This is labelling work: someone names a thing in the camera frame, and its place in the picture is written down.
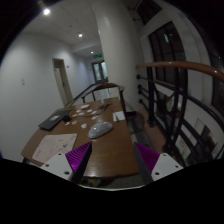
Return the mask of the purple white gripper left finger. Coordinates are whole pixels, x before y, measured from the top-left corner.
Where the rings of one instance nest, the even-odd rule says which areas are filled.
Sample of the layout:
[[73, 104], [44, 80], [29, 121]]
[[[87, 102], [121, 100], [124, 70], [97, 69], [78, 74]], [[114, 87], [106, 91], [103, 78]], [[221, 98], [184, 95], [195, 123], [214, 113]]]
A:
[[57, 153], [41, 168], [72, 183], [79, 184], [82, 180], [88, 160], [92, 153], [92, 143], [87, 142], [70, 152]]

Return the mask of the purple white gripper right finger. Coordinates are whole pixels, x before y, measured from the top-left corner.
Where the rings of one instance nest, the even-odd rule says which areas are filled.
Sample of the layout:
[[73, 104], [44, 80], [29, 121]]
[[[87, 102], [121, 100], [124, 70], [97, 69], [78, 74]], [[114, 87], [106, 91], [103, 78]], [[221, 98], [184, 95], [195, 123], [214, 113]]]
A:
[[158, 154], [138, 142], [134, 143], [133, 152], [145, 184], [150, 184], [182, 169], [182, 166], [169, 154]]

